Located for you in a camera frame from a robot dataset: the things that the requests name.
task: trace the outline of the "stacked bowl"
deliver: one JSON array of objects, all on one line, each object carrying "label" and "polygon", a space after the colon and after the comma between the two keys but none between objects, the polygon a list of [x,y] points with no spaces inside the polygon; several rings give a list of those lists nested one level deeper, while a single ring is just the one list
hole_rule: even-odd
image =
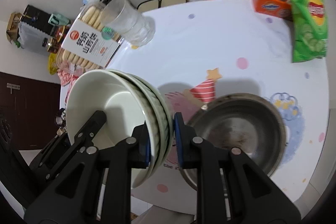
[{"label": "stacked bowl", "polygon": [[173,121],[160,92],[138,76],[116,70],[92,70],[78,78],[67,103],[67,130],[70,143],[96,110],[107,121],[94,137],[98,149],[116,145],[132,135],[134,127],[146,122],[150,164],[132,169],[131,187],[141,185],[166,160],[173,142]]}]

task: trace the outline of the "green chip bag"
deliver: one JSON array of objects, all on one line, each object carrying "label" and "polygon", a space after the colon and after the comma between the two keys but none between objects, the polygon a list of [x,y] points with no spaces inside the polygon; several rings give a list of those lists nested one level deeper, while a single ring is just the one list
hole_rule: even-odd
[{"label": "green chip bag", "polygon": [[323,0],[291,0],[295,28],[293,62],[325,57],[328,22]]}]

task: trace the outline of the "green round sticker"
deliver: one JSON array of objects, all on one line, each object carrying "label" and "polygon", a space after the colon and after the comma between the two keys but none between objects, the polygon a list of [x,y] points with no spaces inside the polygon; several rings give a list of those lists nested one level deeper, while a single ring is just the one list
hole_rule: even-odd
[{"label": "green round sticker", "polygon": [[110,27],[104,27],[103,30],[101,30],[101,36],[105,40],[112,39],[114,37],[115,31],[111,29]]}]

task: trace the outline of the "pink dot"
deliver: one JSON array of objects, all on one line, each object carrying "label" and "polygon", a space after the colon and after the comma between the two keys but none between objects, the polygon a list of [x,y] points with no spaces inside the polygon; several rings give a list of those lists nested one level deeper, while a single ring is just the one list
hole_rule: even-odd
[{"label": "pink dot", "polygon": [[167,193],[168,192],[168,187],[163,184],[158,184],[156,188],[161,192],[161,193]]},{"label": "pink dot", "polygon": [[236,64],[239,69],[247,69],[249,66],[249,61],[244,57],[239,57]]},{"label": "pink dot", "polygon": [[320,143],[323,142],[325,136],[326,136],[326,135],[325,135],[324,132],[322,132],[322,133],[319,135],[319,142],[320,142]]}]

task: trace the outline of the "brown door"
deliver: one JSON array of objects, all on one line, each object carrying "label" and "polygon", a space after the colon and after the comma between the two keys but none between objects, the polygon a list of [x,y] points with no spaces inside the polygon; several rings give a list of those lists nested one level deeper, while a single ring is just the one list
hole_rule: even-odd
[{"label": "brown door", "polygon": [[[7,83],[19,85],[10,89]],[[0,107],[19,150],[42,149],[55,135],[60,85],[0,72]]]}]

